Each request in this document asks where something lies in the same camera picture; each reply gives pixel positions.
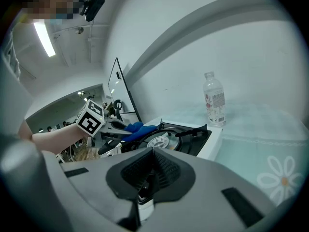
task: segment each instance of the ceiling light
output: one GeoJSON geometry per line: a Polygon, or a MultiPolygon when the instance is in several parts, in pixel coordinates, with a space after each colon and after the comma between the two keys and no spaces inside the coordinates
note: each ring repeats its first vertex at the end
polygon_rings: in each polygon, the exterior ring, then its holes
{"type": "Polygon", "coordinates": [[[52,43],[50,42],[45,24],[42,22],[35,22],[33,24],[38,33],[41,43],[44,46],[45,51],[47,52],[47,55],[49,57],[55,55],[56,53],[53,49],[52,43]]]}

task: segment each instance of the person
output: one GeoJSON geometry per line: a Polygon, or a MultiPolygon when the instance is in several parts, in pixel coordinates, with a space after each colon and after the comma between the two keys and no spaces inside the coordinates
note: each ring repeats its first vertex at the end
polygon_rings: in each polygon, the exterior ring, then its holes
{"type": "MultiPolygon", "coordinates": [[[[12,13],[15,13],[15,16],[20,15],[19,12],[22,9],[23,12],[26,12],[22,16],[19,16],[22,22],[33,22],[33,19],[56,19],[57,15],[61,15],[58,14],[60,10],[63,11],[63,9],[73,7],[73,0],[40,0],[39,2],[30,2],[26,5],[22,1],[27,0],[17,0],[16,2],[18,3],[13,7],[14,9],[11,10],[10,14],[10,16],[12,16],[12,13]]],[[[12,31],[7,33],[3,38],[1,51],[9,63],[11,70],[17,79],[19,79],[19,62],[15,55],[12,31]]],[[[77,124],[69,126],[66,124],[64,128],[56,131],[33,134],[25,120],[20,126],[18,135],[23,140],[33,142],[38,150],[47,150],[55,154],[60,153],[70,145],[88,136],[77,124]]]]}

